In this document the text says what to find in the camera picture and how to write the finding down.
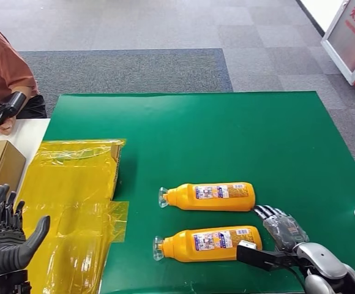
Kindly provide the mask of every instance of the orange plastic bottle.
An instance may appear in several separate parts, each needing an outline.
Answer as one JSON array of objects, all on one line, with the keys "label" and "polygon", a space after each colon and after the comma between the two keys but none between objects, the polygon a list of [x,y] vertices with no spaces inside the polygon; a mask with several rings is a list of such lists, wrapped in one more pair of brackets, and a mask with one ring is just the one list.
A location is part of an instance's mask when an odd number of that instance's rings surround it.
[{"label": "orange plastic bottle", "polygon": [[180,262],[236,260],[236,247],[242,240],[254,243],[258,250],[262,249],[257,228],[240,225],[186,230],[165,239],[155,237],[153,258],[170,257]]},{"label": "orange plastic bottle", "polygon": [[159,191],[160,207],[178,206],[184,210],[250,211],[255,193],[250,183],[184,184]]}]

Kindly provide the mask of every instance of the clear bottle cap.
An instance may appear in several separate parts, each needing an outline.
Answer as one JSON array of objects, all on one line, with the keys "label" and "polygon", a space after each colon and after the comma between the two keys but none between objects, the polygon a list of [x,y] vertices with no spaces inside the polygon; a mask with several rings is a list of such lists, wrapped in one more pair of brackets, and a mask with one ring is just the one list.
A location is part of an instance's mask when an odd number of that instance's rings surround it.
[{"label": "clear bottle cap", "polygon": [[161,187],[159,190],[159,205],[161,208],[165,207],[168,205],[168,201],[164,197],[165,194],[168,193],[168,189]]},{"label": "clear bottle cap", "polygon": [[163,238],[156,236],[153,240],[153,258],[156,262],[164,258],[164,253],[162,251],[162,244],[164,242]]}]

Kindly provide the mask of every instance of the black cable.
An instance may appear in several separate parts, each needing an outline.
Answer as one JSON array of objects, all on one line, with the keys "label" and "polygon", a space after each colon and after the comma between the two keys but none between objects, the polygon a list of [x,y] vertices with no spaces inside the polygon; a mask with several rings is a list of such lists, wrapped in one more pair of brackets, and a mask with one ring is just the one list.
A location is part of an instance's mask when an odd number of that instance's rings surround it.
[{"label": "black cable", "polygon": [[301,287],[303,287],[303,290],[304,292],[306,291],[306,286],[304,285],[304,283],[303,281],[301,281],[301,278],[300,278],[298,276],[298,274],[297,272],[295,272],[294,269],[288,268],[287,266],[281,266],[281,267],[285,268],[285,270],[288,270],[288,271],[292,273],[300,283],[300,285],[301,285]]}]

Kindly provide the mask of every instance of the green tabletop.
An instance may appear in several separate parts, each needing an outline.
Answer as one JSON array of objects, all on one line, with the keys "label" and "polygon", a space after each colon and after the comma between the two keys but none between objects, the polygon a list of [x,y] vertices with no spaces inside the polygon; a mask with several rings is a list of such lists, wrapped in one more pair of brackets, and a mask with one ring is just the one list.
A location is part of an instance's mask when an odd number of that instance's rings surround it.
[{"label": "green tabletop", "polygon": [[158,206],[160,186],[248,181],[257,203],[283,209],[311,241],[355,269],[355,161],[316,92],[61,96],[45,140],[126,138],[114,200],[130,201],[101,293],[301,291],[290,273],[239,262],[153,260],[154,236],[254,225],[254,213]]}]

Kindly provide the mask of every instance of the yellow plastic bag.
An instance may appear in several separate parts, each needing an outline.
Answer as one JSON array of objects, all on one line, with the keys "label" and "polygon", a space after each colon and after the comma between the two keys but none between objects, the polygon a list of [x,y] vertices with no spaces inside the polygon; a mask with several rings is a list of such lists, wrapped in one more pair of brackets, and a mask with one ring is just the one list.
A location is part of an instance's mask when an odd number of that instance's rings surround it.
[{"label": "yellow plastic bag", "polygon": [[28,266],[34,293],[97,293],[112,241],[123,241],[128,202],[112,201],[124,140],[44,141],[19,197],[30,236],[51,227]]}]

